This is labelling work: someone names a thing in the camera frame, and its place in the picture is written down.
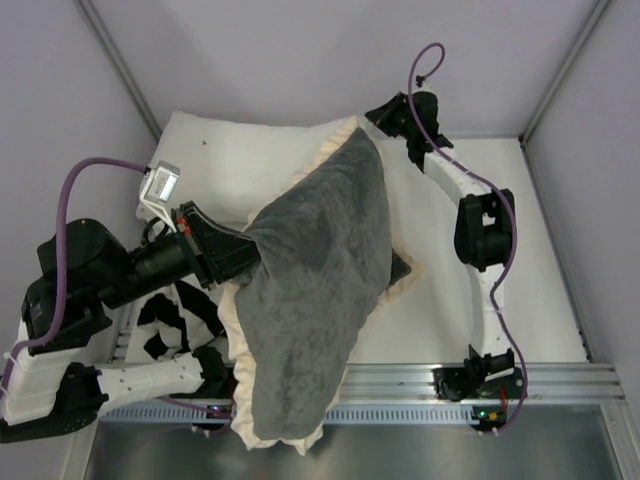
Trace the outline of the grey plush cream-frilled pillowcase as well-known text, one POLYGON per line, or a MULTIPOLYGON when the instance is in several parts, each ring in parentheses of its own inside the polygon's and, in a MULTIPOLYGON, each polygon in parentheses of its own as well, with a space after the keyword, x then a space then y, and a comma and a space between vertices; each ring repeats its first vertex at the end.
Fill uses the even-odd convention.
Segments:
POLYGON ((231 427, 248 449, 305 454, 366 321, 422 275, 393 236, 371 124, 342 121, 246 234, 259 262, 225 283, 219 304, 236 380, 231 427))

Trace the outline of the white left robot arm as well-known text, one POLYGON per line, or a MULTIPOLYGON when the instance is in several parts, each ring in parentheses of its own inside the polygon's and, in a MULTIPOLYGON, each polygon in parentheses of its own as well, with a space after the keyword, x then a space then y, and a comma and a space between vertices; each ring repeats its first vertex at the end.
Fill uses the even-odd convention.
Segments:
POLYGON ((175 231, 127 250, 100 222, 80 219, 38 248, 41 277, 25 293, 18 339, 1 378, 1 440, 16 443, 74 433, 120 407, 151 399, 189 404, 211 398, 228 370, 200 347, 146 366, 98 368, 76 361, 111 325, 109 312, 194 276, 208 288, 260 260, 246 235, 195 204, 176 208, 175 231))

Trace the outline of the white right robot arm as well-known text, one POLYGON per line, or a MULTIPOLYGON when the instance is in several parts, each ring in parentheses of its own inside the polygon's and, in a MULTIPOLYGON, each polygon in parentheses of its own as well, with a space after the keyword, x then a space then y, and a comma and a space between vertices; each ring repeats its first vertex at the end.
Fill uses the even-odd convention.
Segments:
POLYGON ((384 135, 404 139, 411 163, 457 208, 453 244, 469 275, 474 332, 462 366, 437 371, 439 398, 521 398, 526 366, 504 318, 504 283, 518 241, 513 193, 455 158, 439 131, 435 94, 398 93, 365 117, 384 135))

